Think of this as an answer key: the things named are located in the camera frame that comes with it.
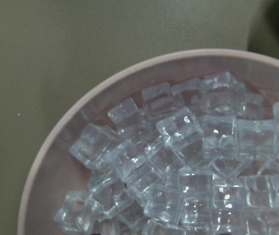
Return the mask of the pink bowl of ice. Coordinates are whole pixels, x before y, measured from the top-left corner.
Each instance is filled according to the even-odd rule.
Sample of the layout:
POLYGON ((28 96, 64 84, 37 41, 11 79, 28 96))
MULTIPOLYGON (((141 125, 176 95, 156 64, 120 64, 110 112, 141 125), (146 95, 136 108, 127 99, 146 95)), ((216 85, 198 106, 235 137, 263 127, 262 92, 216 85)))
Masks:
POLYGON ((60 235, 53 218, 69 190, 82 190, 89 171, 69 154, 70 145, 89 122, 110 124, 107 111, 140 91, 162 82, 230 71, 248 90, 266 99, 265 112, 279 101, 279 60, 248 51, 197 49, 158 56, 133 65, 101 82, 61 118, 40 148, 30 169, 19 209, 20 235, 60 235))

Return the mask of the clear ice cube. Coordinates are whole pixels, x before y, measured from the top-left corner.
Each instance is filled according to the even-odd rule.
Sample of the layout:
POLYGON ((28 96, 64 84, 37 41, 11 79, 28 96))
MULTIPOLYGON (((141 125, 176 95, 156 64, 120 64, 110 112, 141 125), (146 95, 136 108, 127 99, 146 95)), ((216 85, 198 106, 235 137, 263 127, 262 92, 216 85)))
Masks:
POLYGON ((171 149, 181 149, 184 145, 202 141, 204 137, 197 117, 185 106, 158 121, 156 128, 163 137, 164 145, 171 149))

